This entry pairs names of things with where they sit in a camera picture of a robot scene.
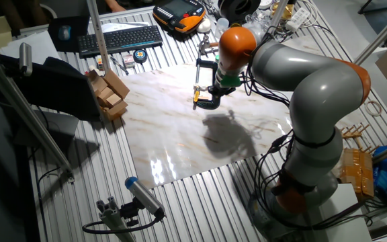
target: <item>cable bundle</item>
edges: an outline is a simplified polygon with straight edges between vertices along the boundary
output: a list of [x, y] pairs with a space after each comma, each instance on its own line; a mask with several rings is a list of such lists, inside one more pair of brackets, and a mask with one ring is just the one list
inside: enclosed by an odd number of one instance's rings
[[250, 54], [251, 57], [249, 59], [249, 64], [247, 65], [246, 69], [246, 75], [244, 73], [241, 73], [241, 77], [243, 78], [243, 83], [245, 84], [245, 91], [247, 95], [251, 95], [252, 93], [256, 93], [258, 95], [261, 95], [267, 99], [271, 99], [273, 101], [281, 102], [286, 107], [289, 107], [289, 99], [286, 97], [283, 93], [279, 91], [272, 91], [268, 89], [266, 86], [264, 86], [261, 83], [258, 83], [252, 74], [252, 63], [253, 63], [253, 57], [255, 56], [256, 52], [259, 50], [261, 46], [263, 46], [266, 42], [269, 42], [270, 40], [273, 40], [272, 34], [270, 34], [268, 31], [271, 28], [275, 28], [275, 26], [268, 27], [266, 34], [264, 35], [262, 42], [257, 45], [257, 47], [252, 51]]

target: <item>paper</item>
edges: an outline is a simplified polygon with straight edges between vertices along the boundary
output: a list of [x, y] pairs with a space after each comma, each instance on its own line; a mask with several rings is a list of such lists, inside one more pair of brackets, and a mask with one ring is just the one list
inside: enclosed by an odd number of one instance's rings
[[127, 30], [130, 28], [138, 28], [143, 26], [149, 26], [147, 22], [135, 22], [135, 23], [123, 23], [123, 24], [103, 24], [101, 26], [103, 33], [113, 32], [117, 30]]
[[6, 47], [0, 48], [0, 53], [13, 58], [19, 58], [19, 48], [22, 43], [29, 44], [32, 47], [33, 63], [42, 65], [47, 57], [60, 59], [53, 45], [52, 38], [47, 31], [12, 41]]

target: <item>wooden block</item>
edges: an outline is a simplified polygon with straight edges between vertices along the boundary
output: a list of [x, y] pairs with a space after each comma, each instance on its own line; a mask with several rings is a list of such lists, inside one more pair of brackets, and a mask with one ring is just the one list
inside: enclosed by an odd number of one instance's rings
[[97, 95], [97, 92], [96, 92], [97, 90], [99, 92], [102, 92], [108, 86], [107, 83], [104, 81], [104, 79], [102, 79], [102, 77], [100, 77], [96, 71], [91, 71], [88, 77], [89, 77], [89, 80], [91, 81], [95, 95]]
[[113, 94], [107, 98], [107, 104], [110, 108], [116, 106], [116, 104], [120, 103], [122, 101], [122, 98], [118, 96], [118, 94]]
[[128, 107], [128, 104], [124, 101], [121, 101], [119, 104], [116, 104], [114, 107], [110, 108], [110, 110], [108, 110], [108, 114], [110, 116], [114, 116], [126, 107]]
[[99, 94], [99, 96], [97, 97], [99, 105], [101, 107], [108, 106], [107, 98], [113, 94], [114, 94], [114, 92], [109, 87], [106, 87], [104, 90], [102, 90], [101, 94]]
[[114, 93], [117, 93], [122, 99], [125, 99], [129, 93], [129, 89], [112, 70], [107, 71], [104, 80], [113, 89]]

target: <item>wooden blocks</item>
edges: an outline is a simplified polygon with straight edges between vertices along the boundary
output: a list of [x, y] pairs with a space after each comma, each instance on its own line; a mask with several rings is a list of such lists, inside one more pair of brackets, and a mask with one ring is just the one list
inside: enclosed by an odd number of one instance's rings
[[370, 126], [369, 124], [367, 124], [366, 126], [361, 125], [361, 126], [358, 126], [357, 128], [355, 128], [355, 126], [352, 126], [350, 128], [347, 128], [347, 130], [346, 128], [342, 128], [340, 131], [343, 138], [358, 138], [362, 136], [362, 132], [369, 126]]
[[363, 148], [362, 145], [361, 145], [361, 142], [359, 141], [359, 138], [362, 136], [362, 132], [367, 129], [368, 127], [370, 127], [369, 124], [367, 124], [366, 126], [364, 125], [360, 125], [358, 127], [356, 127], [355, 125], [353, 125], [352, 127], [348, 128], [348, 127], [345, 127], [345, 128], [342, 128], [340, 129], [340, 132], [341, 132], [341, 136], [344, 138], [344, 139], [348, 139], [348, 138], [353, 138], [355, 139], [355, 142], [356, 142], [356, 145], [359, 149], [359, 151], [361, 152], [364, 152], [364, 153], [369, 153], [369, 154], [372, 154], [379, 146], [376, 146], [375, 148], [371, 149], [372, 147], [369, 146], [367, 148]]
[[117, 94], [113, 94], [107, 98], [108, 106], [111, 108], [116, 106], [116, 104], [120, 103], [122, 98], [120, 98]]
[[92, 70], [89, 73], [89, 80], [99, 106], [108, 120], [115, 120], [126, 112], [128, 104], [124, 98], [128, 95], [129, 89], [112, 70], [109, 70], [104, 78], [97, 74], [97, 70]]
[[113, 95], [114, 92], [109, 87], [106, 87], [98, 96], [98, 103], [101, 107], [107, 106], [107, 98], [109, 98], [111, 95]]

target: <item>roll of tape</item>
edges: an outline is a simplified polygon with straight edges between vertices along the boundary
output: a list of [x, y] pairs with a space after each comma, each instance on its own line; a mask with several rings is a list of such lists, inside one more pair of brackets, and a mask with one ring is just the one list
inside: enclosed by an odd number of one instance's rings
[[230, 24], [244, 20], [246, 15], [258, 9], [261, 0], [219, 0], [220, 15], [229, 20]]

